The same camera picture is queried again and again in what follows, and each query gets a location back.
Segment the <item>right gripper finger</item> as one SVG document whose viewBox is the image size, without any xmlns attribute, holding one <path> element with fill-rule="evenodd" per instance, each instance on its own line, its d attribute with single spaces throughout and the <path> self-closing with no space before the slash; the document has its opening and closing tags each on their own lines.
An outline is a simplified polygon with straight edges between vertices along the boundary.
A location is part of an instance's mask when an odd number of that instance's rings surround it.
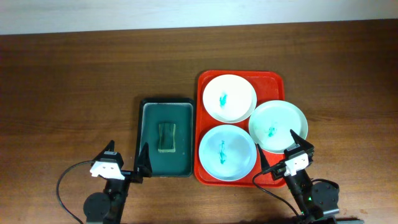
<svg viewBox="0 0 398 224">
<path fill-rule="evenodd" d="M 262 150 L 262 148 L 260 147 L 259 144 L 256 144 L 257 149 L 259 151 L 259 155 L 260 155 L 260 161 L 261 161 L 261 173 L 262 174 L 267 174 L 269 173 L 269 169 L 270 169 L 270 165 L 266 159 L 266 156 L 264 154 L 264 151 Z"/>
<path fill-rule="evenodd" d="M 290 133 L 294 139 L 294 142 L 299 145 L 299 148 L 305 152 L 314 152 L 314 146 L 306 141 L 305 139 L 301 138 L 295 131 L 292 129 Z"/>
</svg>

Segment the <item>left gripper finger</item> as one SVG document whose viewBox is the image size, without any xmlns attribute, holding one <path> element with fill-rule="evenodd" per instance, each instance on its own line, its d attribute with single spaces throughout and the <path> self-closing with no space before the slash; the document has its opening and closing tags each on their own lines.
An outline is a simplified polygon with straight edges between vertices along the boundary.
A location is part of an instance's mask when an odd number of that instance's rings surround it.
<svg viewBox="0 0 398 224">
<path fill-rule="evenodd" d="M 149 157 L 149 145 L 146 142 L 137 159 L 137 171 L 142 177 L 152 177 L 152 166 Z"/>
<path fill-rule="evenodd" d="M 102 159 L 109 159 L 113 155 L 115 155 L 114 141 L 110 140 L 106 147 L 93 160 L 100 161 Z"/>
</svg>

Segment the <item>light green plate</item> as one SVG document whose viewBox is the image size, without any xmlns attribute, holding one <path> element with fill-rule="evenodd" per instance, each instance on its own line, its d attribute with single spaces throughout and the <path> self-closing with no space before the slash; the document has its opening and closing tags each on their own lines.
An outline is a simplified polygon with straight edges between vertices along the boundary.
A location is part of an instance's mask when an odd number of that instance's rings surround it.
<svg viewBox="0 0 398 224">
<path fill-rule="evenodd" d="M 259 105 L 250 116 L 248 128 L 253 141 L 261 149 L 274 154 L 282 154 L 295 144 L 291 131 L 303 139 L 308 135 L 304 113 L 297 106 L 282 100 Z"/>
</svg>

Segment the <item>light blue plate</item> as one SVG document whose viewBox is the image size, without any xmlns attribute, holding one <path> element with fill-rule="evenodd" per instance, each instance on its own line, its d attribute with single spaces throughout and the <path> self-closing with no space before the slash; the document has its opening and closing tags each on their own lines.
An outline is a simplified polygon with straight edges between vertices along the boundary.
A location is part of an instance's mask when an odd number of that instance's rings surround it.
<svg viewBox="0 0 398 224">
<path fill-rule="evenodd" d="M 223 124 L 206 132 L 200 141 L 198 155 L 202 167 L 210 176 L 232 182 L 253 170 L 257 147 L 244 129 Z"/>
</svg>

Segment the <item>green yellow sponge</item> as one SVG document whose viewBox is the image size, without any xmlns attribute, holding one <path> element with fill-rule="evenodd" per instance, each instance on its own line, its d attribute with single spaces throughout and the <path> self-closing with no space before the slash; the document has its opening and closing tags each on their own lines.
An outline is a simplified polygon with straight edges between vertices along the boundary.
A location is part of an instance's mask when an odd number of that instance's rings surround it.
<svg viewBox="0 0 398 224">
<path fill-rule="evenodd" d="M 174 123 L 159 124 L 158 151 L 160 153 L 175 152 L 175 130 L 176 124 Z"/>
</svg>

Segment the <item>white plate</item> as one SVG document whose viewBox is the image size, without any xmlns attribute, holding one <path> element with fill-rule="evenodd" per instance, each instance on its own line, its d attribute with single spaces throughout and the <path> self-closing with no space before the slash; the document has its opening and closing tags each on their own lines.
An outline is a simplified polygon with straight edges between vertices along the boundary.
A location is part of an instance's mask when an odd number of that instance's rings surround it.
<svg viewBox="0 0 398 224">
<path fill-rule="evenodd" d="M 254 111 L 257 94 L 245 78 L 226 74 L 213 78 L 206 85 L 202 101 L 212 118 L 223 123 L 238 123 Z"/>
</svg>

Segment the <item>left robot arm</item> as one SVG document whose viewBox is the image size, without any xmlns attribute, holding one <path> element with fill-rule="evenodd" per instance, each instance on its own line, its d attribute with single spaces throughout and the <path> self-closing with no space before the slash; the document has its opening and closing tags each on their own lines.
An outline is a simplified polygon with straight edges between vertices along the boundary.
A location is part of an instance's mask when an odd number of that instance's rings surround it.
<svg viewBox="0 0 398 224">
<path fill-rule="evenodd" d="M 84 202 L 83 212 L 87 223 L 120 223 L 131 184 L 141 184 L 152 177 L 149 145 L 142 147 L 134 170 L 122 170 L 122 155 L 114 150 L 114 141 L 93 159 L 90 173 L 106 180 L 103 191 L 91 194 Z"/>
</svg>

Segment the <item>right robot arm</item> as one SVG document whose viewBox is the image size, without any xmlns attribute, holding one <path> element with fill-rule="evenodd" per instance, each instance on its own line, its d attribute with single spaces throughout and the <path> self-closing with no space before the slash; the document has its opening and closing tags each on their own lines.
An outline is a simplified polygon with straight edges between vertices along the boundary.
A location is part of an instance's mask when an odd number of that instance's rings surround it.
<svg viewBox="0 0 398 224">
<path fill-rule="evenodd" d="M 252 178 L 252 183 L 263 192 L 285 203 L 295 214 L 292 223 L 336 223 L 340 187 L 326 179 L 311 179 L 305 169 L 313 162 L 314 146 L 290 130 L 294 145 L 284 150 L 285 158 L 270 166 L 260 152 L 261 171 Z M 299 211 L 285 199 L 262 188 L 256 179 L 270 174 L 274 180 L 284 179 Z"/>
</svg>

